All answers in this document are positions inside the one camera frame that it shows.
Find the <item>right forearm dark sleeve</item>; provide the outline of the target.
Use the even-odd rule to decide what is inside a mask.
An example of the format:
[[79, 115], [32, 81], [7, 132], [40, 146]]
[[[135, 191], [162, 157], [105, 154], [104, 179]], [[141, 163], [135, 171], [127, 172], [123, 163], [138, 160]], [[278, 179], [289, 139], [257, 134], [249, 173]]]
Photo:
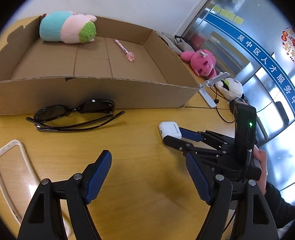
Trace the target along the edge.
[[266, 183], [266, 202], [271, 210], [277, 229], [281, 229], [295, 219], [295, 205], [287, 203], [280, 191], [271, 183]]

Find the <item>right hand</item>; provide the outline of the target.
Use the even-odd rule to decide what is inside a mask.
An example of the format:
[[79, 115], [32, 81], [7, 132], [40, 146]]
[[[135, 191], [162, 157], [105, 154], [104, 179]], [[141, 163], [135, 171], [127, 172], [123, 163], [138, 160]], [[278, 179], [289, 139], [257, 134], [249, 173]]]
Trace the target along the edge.
[[267, 153], [264, 150], [259, 149], [256, 145], [253, 149], [253, 157], [259, 161], [261, 168], [260, 179], [257, 184], [263, 195], [266, 194], [266, 182], [267, 182]]

